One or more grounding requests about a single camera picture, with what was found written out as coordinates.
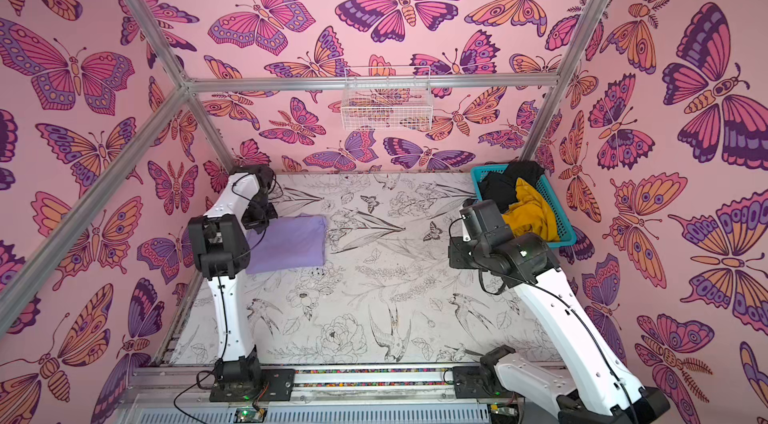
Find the teal plastic laundry basket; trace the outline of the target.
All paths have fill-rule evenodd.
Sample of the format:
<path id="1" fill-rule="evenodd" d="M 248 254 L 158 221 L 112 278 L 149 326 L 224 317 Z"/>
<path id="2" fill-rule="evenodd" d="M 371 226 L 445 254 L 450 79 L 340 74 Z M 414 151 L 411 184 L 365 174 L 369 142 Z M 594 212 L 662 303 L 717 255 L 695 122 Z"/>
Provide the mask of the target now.
<path id="1" fill-rule="evenodd" d="M 483 200 L 483 194 L 479 188 L 479 184 L 484 180 L 485 176 L 490 172 L 503 173 L 506 168 L 508 168 L 508 163 L 485 164 L 470 169 L 470 176 L 473 180 L 476 198 L 478 200 Z M 546 174 L 540 176 L 535 188 L 547 201 L 556 217 L 559 240 L 557 242 L 550 242 L 549 246 L 551 248 L 560 248 L 574 245 L 577 241 L 576 233 L 549 183 Z"/>

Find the lavender purple t-shirt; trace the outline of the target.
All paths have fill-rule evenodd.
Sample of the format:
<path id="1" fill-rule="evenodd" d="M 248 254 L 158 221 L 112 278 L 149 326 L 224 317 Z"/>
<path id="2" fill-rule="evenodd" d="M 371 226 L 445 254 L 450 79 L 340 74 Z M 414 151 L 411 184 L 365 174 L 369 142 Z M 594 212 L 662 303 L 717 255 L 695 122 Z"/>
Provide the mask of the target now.
<path id="1" fill-rule="evenodd" d="M 321 215 L 284 216 L 246 237 L 252 247 L 249 275 L 325 265 L 327 219 Z"/>

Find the black t-shirt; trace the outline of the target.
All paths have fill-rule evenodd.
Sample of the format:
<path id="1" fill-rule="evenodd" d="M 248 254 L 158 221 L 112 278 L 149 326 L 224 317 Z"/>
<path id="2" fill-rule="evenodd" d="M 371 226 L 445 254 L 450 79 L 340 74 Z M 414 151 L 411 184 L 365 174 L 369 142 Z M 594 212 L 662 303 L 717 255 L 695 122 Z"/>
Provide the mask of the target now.
<path id="1" fill-rule="evenodd" d="M 536 186 L 544 168 L 535 161 L 512 161 L 503 171 L 490 171 L 478 184 L 483 200 L 493 200 L 501 213 L 518 202 L 517 182 L 522 179 Z"/>

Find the aluminium frame horizontal bar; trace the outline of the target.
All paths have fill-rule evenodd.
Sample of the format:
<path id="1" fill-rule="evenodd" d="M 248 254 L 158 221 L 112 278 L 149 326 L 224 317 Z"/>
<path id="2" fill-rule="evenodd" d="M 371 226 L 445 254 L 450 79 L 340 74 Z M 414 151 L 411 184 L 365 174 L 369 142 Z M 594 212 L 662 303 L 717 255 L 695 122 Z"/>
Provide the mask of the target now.
<path id="1" fill-rule="evenodd" d="M 344 88 L 491 88 L 491 86 L 556 86 L 558 74 L 449 74 L 449 76 L 350 76 L 350 78 L 241 78 L 191 80 L 186 88 L 205 92 L 257 92 L 257 90 L 344 90 Z"/>

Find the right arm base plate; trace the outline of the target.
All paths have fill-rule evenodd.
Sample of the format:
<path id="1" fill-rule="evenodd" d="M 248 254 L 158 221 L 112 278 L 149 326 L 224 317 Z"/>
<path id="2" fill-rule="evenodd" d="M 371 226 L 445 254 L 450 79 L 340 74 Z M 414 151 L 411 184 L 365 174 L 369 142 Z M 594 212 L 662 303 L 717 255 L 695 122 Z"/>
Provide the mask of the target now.
<path id="1" fill-rule="evenodd" d="M 459 365 L 451 369 L 453 390 L 458 399 L 514 399 L 518 393 L 502 386 L 496 374 L 481 365 Z"/>

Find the mustard yellow t-shirt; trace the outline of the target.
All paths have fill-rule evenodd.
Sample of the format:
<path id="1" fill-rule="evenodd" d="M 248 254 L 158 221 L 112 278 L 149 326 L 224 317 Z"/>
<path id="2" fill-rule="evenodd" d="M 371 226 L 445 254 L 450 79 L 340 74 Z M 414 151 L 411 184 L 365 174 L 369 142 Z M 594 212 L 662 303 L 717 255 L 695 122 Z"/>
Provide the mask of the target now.
<path id="1" fill-rule="evenodd" d="M 518 202 L 502 214 L 514 235 L 533 233 L 546 242 L 557 242 L 556 217 L 547 201 L 534 186 L 522 179 L 518 180 L 516 191 Z"/>

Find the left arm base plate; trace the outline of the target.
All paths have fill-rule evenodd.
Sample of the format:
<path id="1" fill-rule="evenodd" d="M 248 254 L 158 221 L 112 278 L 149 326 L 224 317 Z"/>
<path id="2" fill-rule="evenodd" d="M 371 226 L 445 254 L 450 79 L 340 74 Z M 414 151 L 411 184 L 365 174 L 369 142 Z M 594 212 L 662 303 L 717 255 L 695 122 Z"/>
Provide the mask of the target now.
<path id="1" fill-rule="evenodd" d="M 210 391 L 212 403 L 287 402 L 294 389 L 294 368 L 267 368 L 250 380 L 217 380 Z"/>

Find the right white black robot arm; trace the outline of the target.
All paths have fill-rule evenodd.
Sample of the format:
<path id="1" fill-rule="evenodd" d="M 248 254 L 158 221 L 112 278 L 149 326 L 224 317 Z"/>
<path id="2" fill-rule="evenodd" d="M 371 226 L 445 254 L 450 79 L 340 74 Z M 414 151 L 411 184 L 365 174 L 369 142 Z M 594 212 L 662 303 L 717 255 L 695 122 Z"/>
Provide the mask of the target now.
<path id="1" fill-rule="evenodd" d="M 560 423 L 652 423 L 670 409 L 623 364 L 587 316 L 549 245 L 514 235 L 492 200 L 460 209 L 463 235 L 449 242 L 449 264 L 502 281 L 528 306 L 565 365 L 556 373 L 500 345 L 483 354 L 479 374 L 489 393 L 513 392 Z"/>

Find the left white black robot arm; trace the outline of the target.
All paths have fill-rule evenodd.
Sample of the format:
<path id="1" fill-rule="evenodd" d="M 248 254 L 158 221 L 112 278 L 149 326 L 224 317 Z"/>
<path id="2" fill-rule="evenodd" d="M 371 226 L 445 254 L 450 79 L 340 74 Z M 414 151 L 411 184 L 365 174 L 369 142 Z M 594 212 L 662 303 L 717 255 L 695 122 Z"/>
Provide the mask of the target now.
<path id="1" fill-rule="evenodd" d="M 213 389 L 221 392 L 262 387 L 257 348 L 247 329 L 246 305 L 242 300 L 244 274 L 257 245 L 248 232 L 260 238 L 277 218 L 269 202 L 276 175 L 267 165 L 246 165 L 224 179 L 218 200 L 206 212 L 191 218 L 191 239 L 196 270 L 211 290 L 218 330 L 218 354 L 213 368 Z"/>

